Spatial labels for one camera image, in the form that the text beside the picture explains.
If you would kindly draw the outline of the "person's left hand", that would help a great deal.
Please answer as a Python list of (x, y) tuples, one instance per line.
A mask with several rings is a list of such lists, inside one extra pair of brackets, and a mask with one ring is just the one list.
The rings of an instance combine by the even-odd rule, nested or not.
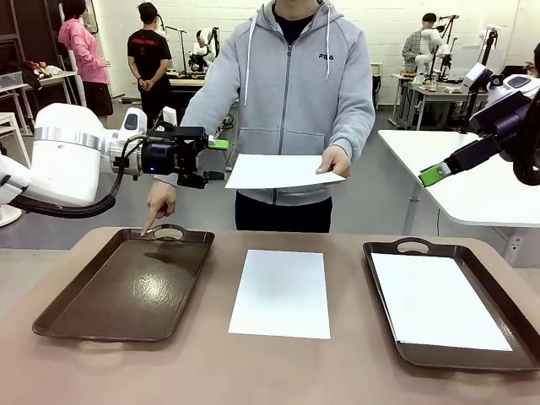
[(332, 145), (325, 149), (321, 156), (321, 164), (316, 173), (332, 172), (343, 178), (351, 174), (351, 161), (346, 152), (339, 146)]

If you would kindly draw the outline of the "person's right hand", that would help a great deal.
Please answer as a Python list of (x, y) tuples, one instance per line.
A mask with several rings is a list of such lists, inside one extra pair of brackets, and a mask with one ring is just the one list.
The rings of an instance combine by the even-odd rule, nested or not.
[(176, 188), (163, 181), (154, 181), (147, 199), (148, 215), (141, 235), (150, 230), (158, 219), (170, 217), (176, 210)]

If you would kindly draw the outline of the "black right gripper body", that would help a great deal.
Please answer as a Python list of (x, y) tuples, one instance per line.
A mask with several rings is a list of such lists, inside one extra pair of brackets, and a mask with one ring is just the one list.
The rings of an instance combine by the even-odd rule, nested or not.
[(531, 100), (520, 90), (509, 90), (474, 113), (469, 120), (468, 129), (481, 138), (493, 135), (501, 148), (500, 157), (511, 159), (506, 151), (507, 145), (522, 127)]

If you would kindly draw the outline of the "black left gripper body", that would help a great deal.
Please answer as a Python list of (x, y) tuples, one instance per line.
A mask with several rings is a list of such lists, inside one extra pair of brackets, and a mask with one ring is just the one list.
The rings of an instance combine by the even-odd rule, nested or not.
[(145, 139), (145, 173), (177, 175), (178, 186), (204, 188), (208, 176), (198, 172), (197, 156), (207, 148), (208, 135), (203, 127), (152, 131)]

